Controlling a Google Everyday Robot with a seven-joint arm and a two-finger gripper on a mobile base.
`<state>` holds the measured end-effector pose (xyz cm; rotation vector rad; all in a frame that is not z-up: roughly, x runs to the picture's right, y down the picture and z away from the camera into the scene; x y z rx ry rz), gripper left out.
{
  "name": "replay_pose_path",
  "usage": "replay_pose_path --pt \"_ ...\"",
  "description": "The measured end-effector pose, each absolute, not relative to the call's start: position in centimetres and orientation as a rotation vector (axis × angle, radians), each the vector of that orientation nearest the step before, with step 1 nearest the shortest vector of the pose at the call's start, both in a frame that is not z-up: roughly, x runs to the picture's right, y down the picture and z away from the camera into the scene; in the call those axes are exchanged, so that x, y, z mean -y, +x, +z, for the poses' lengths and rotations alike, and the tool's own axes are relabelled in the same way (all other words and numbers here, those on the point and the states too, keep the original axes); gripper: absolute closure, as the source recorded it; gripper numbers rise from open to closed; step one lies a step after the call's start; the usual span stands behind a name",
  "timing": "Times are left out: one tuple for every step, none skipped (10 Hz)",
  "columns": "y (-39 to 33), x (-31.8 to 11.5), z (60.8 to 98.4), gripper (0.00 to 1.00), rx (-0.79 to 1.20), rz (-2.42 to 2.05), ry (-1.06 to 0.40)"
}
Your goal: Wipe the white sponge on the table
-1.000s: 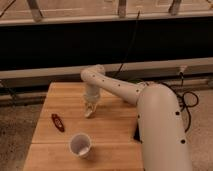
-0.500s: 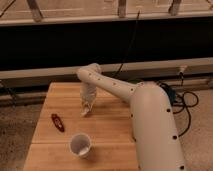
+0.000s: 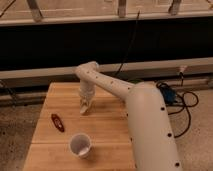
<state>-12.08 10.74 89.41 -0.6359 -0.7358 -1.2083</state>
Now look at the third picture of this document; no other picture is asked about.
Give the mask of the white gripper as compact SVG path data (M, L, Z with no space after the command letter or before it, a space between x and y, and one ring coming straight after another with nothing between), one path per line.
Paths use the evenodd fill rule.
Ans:
M79 95L81 106L89 108L92 102L92 98L95 95L94 84L86 81L81 81L79 88Z

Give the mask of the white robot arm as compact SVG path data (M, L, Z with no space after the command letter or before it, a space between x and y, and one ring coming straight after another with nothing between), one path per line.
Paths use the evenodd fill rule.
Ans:
M164 98L154 83L130 83L99 72L95 61L76 67L80 113L85 114L98 86L126 106L137 171L183 171Z

